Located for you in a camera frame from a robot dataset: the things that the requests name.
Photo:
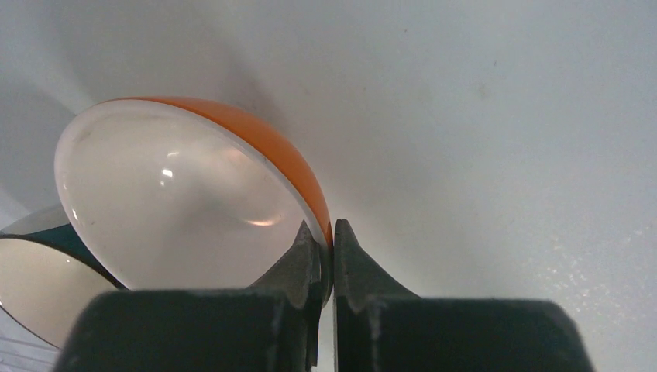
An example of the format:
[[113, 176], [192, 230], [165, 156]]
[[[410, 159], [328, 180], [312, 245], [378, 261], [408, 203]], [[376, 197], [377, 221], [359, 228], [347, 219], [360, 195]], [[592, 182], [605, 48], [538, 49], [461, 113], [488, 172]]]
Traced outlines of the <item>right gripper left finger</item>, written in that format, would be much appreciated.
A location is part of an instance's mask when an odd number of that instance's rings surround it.
[[57, 371], [310, 371], [318, 362], [320, 247], [291, 248], [241, 289], [113, 291], [78, 317]]

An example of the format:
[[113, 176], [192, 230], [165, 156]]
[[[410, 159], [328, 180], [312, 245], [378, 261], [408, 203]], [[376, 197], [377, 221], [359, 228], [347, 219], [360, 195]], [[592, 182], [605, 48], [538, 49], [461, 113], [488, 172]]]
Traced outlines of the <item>teal blue bowl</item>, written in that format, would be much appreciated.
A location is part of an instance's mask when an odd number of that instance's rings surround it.
[[91, 254], [61, 205], [1, 230], [1, 309], [51, 346], [66, 343], [95, 297], [123, 287]]

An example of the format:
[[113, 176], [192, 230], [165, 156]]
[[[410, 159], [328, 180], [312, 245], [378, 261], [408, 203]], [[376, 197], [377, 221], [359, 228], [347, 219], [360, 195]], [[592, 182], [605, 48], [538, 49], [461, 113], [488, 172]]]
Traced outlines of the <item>orange bowl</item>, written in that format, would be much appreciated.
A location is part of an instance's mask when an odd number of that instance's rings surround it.
[[307, 226], [329, 298], [332, 227], [318, 179], [242, 109], [185, 97], [98, 103], [62, 132], [54, 172], [74, 230], [129, 289], [248, 286]]

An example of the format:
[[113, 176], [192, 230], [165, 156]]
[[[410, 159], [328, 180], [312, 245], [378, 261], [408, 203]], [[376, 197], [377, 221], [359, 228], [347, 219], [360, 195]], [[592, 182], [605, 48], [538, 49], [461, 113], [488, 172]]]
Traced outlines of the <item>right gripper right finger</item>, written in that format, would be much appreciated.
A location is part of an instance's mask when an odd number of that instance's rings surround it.
[[550, 301], [423, 298], [345, 219], [334, 237], [337, 371], [592, 371], [576, 323]]

